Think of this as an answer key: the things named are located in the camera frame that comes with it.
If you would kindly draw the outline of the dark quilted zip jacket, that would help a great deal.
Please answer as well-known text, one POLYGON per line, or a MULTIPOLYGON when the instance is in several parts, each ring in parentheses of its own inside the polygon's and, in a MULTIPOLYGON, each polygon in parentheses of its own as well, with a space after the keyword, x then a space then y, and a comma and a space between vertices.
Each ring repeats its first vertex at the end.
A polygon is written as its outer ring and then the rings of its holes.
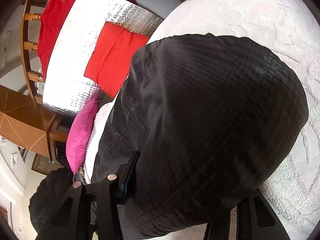
POLYGON ((125 239, 212 221, 251 195, 308 120, 304 88, 249 38, 183 35, 139 48, 99 142, 92 182, 140 153, 125 239))

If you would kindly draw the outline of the black fluffy coat pile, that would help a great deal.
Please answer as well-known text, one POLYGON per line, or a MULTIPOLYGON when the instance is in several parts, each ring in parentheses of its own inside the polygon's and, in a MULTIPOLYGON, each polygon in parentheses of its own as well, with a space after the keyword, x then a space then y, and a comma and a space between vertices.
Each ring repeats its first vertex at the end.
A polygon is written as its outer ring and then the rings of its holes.
POLYGON ((40 182, 29 200, 30 221, 37 233, 72 183, 73 172, 67 168, 53 170, 40 182))

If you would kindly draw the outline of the grey folded garment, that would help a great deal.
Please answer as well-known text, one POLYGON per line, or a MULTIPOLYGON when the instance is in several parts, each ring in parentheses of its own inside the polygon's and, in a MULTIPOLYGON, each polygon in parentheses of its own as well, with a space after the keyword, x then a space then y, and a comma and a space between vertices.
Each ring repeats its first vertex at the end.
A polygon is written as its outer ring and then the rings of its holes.
POLYGON ((73 176, 73 182, 81 182, 83 185, 86 185, 86 181, 84 178, 84 175, 81 172, 77 172, 74 176, 73 176))

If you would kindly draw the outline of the pink pillow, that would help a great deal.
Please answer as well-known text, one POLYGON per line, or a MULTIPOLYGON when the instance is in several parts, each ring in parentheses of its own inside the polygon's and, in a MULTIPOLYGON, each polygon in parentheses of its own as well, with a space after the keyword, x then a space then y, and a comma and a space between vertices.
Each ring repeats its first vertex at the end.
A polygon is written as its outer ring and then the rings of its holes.
POLYGON ((66 141, 66 157, 73 174, 85 160, 86 148, 99 110, 97 98, 88 102, 76 115, 66 141))

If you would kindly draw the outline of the brown curved wooden column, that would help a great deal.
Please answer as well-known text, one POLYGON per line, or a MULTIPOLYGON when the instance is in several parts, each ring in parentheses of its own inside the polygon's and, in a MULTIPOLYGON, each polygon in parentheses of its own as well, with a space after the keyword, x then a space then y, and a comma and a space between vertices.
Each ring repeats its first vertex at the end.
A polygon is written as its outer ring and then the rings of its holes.
POLYGON ((65 143, 68 135, 59 129, 61 115, 4 86, 0 108, 1 136, 57 163, 56 143, 65 143))

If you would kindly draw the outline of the wooden stair railing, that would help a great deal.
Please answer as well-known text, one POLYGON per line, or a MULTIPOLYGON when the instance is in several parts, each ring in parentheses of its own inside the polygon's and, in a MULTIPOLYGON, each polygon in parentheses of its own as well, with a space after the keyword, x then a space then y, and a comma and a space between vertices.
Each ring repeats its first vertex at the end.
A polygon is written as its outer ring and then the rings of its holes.
POLYGON ((26 81, 27 89, 34 105, 37 107, 42 104, 42 95, 37 92, 38 82, 44 83, 42 73, 31 69, 30 55, 31 51, 37 51, 38 43, 29 41, 28 30, 30 21, 40 21, 41 13, 31 13, 31 6, 35 0, 25 0, 20 28, 20 49, 21 61, 26 81))

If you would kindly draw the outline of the red square pillow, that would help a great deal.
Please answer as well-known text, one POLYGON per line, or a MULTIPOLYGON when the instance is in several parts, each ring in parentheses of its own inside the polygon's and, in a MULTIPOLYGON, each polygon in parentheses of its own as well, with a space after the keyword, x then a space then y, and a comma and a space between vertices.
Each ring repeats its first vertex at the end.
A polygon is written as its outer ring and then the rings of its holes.
POLYGON ((148 40, 145 35, 105 22, 84 76, 97 83, 109 97, 115 98, 129 74, 131 58, 148 40))

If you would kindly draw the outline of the white textured bedspread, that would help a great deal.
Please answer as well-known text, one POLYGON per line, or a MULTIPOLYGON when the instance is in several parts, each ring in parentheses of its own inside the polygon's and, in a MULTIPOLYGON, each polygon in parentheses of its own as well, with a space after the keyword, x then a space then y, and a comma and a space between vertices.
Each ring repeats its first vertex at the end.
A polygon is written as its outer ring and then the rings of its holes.
POLYGON ((140 153, 125 239, 217 222, 259 189, 291 239, 319 222, 319 25, 302 0, 186 0, 131 60, 92 181, 140 153))

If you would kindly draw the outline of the red cloth on railing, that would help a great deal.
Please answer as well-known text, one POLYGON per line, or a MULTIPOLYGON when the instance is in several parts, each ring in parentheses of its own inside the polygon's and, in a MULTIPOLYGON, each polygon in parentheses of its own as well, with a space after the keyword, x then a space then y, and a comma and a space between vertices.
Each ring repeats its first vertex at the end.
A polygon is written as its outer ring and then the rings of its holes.
POLYGON ((49 60, 57 37, 75 0, 48 0, 40 18, 37 54, 41 62, 42 78, 46 79, 49 60))

